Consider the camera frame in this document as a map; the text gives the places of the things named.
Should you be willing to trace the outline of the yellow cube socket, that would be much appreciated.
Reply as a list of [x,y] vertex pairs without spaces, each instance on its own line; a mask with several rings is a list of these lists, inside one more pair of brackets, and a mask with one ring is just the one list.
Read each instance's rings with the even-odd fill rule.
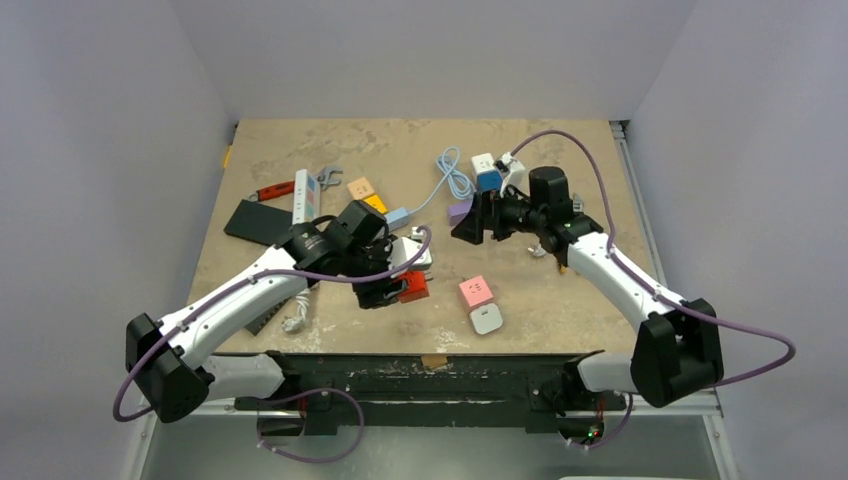
[[375,209],[380,214],[385,215],[388,212],[388,209],[382,199],[377,194],[372,194],[363,199],[363,201]]

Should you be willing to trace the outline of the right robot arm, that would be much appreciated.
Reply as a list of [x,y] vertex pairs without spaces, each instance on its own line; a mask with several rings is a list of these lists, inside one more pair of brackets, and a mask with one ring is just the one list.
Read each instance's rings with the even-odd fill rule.
[[588,280],[624,316],[636,333],[629,355],[596,352],[567,362],[561,392],[584,407],[600,392],[640,395],[664,407],[724,377],[715,313],[703,299],[664,294],[661,284],[625,255],[590,216],[573,208],[567,177],[544,166],[529,175],[528,194],[509,186],[474,196],[469,212],[453,227],[453,238],[473,245],[529,233],[563,266]]

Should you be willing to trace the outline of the white adapter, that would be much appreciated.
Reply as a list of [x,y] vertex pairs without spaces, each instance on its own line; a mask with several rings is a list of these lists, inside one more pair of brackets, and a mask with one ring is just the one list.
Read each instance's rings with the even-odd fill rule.
[[481,305],[471,310],[468,317],[474,332],[478,335],[490,334],[504,324],[502,313],[494,303]]

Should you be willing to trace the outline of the dark blue cube socket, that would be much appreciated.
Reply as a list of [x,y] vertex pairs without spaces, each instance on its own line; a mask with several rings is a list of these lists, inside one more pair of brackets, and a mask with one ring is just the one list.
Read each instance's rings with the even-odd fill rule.
[[480,192],[499,192],[503,183],[498,170],[488,170],[476,175],[477,187]]

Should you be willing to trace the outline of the red cube socket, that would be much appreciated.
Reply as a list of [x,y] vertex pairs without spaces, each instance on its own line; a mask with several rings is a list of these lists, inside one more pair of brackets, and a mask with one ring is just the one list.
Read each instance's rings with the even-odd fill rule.
[[429,293],[428,282],[431,275],[425,271],[407,271],[398,276],[402,284],[402,290],[397,295],[400,303],[410,303],[427,298]]

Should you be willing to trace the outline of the black box near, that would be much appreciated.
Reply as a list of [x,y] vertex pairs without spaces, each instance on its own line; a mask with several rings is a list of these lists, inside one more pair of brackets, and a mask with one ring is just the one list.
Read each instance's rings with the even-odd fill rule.
[[288,302],[289,299],[286,299],[282,302],[275,304],[274,306],[266,310],[264,313],[261,313],[258,317],[254,318],[252,321],[246,324],[244,326],[244,329],[252,336],[257,336]]

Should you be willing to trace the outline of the black box far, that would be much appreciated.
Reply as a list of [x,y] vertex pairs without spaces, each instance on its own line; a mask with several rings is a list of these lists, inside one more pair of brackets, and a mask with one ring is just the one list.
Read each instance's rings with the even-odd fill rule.
[[288,232],[292,218],[288,210],[241,200],[223,231],[228,236],[268,247]]

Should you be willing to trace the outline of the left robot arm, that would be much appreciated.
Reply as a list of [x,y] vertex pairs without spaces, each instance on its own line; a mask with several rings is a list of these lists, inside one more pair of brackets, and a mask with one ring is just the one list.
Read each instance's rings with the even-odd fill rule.
[[176,312],[153,320],[146,314],[126,327],[128,376],[113,404],[119,422],[137,419],[121,404],[135,385],[147,411],[164,423],[178,421],[207,400],[256,397],[284,409],[297,399],[298,382],[268,354],[226,360],[215,351],[247,324],[321,282],[351,285],[362,309],[398,301],[402,274],[425,256],[432,234],[421,241],[390,233],[385,217],[355,200],[338,215],[292,225],[238,275]]

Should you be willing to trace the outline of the white cube socket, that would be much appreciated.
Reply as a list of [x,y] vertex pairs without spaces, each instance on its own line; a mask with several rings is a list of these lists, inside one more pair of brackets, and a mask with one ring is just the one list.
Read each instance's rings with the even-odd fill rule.
[[498,173],[499,170],[495,165],[495,158],[491,153],[478,154],[471,157],[472,170],[475,177],[485,175],[490,172]]

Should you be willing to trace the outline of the white power strip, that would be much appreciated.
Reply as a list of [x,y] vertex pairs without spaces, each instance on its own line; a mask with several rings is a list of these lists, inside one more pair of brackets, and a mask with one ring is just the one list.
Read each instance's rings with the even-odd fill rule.
[[314,221],[320,215],[321,185],[306,169],[295,173],[292,224]]

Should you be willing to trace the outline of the adjustable wrench red handle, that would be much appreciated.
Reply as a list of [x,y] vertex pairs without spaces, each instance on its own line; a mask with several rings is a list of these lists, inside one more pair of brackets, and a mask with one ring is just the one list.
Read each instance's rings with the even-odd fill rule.
[[[331,186],[336,186],[341,183],[339,179],[333,179],[334,174],[342,174],[344,170],[338,166],[331,165],[322,168],[314,173],[312,177],[320,185],[322,190],[326,190]],[[294,181],[285,181],[270,185],[250,193],[246,199],[252,202],[265,202],[271,199],[276,199],[285,195],[292,194],[295,190]]]

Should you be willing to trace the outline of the purple power strip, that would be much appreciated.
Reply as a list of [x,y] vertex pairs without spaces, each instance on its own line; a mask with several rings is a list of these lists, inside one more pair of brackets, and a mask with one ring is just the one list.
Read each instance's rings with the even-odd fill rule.
[[447,208],[448,224],[451,227],[458,225],[468,215],[472,206],[472,200],[464,200],[449,205]]

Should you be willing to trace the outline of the black box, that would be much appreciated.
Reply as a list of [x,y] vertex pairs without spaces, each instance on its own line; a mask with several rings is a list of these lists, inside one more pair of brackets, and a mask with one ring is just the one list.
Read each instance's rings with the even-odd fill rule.
[[264,313],[261,313],[258,317],[254,318],[252,321],[246,324],[244,326],[244,329],[252,336],[257,336],[288,302],[289,299],[286,299],[282,302],[275,304],[274,306],[266,310]]
[[292,218],[288,210],[241,200],[223,231],[228,236],[268,247],[288,232]]

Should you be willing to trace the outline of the pink cube socket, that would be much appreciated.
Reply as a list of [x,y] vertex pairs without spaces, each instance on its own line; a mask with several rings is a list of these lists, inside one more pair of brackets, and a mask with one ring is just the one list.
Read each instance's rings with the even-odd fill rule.
[[482,275],[460,282],[458,292],[463,308],[467,312],[494,302],[494,294]]

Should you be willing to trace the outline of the silver black handled wrench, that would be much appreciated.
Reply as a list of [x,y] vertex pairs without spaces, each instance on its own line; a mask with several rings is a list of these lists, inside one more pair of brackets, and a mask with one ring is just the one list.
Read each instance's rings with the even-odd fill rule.
[[575,214],[583,214],[585,212],[585,202],[577,193],[574,193],[572,196],[572,210]]

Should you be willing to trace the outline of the light blue power strip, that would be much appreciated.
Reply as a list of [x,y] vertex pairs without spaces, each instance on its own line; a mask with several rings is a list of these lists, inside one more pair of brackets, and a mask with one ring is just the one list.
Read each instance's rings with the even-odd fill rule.
[[391,211],[388,211],[384,218],[387,223],[387,229],[389,232],[393,232],[398,230],[404,226],[406,226],[410,221],[410,212],[405,207],[400,207]]

